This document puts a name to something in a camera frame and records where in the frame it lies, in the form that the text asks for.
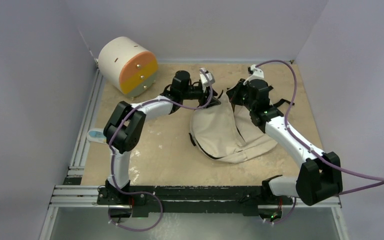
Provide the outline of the beige canvas backpack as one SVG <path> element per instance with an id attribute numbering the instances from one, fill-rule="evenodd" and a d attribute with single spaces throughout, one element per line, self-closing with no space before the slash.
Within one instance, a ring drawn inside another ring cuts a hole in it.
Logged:
<path id="1" fill-rule="evenodd" d="M 276 147 L 274 139 L 260 131 L 244 106 L 232 107 L 225 92 L 219 104 L 192 113 L 189 137 L 211 160 L 239 164 L 260 157 Z"/>

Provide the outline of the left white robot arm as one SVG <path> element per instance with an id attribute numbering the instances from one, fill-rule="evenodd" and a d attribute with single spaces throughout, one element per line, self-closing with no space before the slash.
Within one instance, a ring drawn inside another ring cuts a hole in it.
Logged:
<path id="1" fill-rule="evenodd" d="M 200 80 L 192 82 L 190 73 L 179 70 L 171 84 L 163 92 L 148 101 L 130 104 L 121 101 L 117 104 L 103 135 L 110 151 L 110 174 L 105 182 L 109 197 L 118 205 L 126 203 L 129 195 L 129 163 L 131 151 L 139 143 L 144 124 L 161 116 L 175 113 L 184 108 L 185 100 L 197 100 L 193 110 L 206 109 L 220 105 L 217 92 L 212 85 L 214 76 L 205 68 L 200 68 Z"/>

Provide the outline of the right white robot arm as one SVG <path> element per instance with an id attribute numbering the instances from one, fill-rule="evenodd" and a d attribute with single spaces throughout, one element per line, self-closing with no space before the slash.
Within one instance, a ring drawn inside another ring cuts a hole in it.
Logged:
<path id="1" fill-rule="evenodd" d="M 271 90 L 272 87 L 262 79 L 240 79 L 226 92 L 229 102 L 245 107 L 251 122 L 281 145 L 299 167 L 297 177 L 276 175 L 263 180 L 262 200 L 272 204 L 280 196 L 288 196 L 312 206 L 338 195 L 343 190 L 342 174 L 338 170 L 339 156 L 334 152 L 324 152 L 296 131 L 278 109 L 279 104 L 271 103 Z"/>

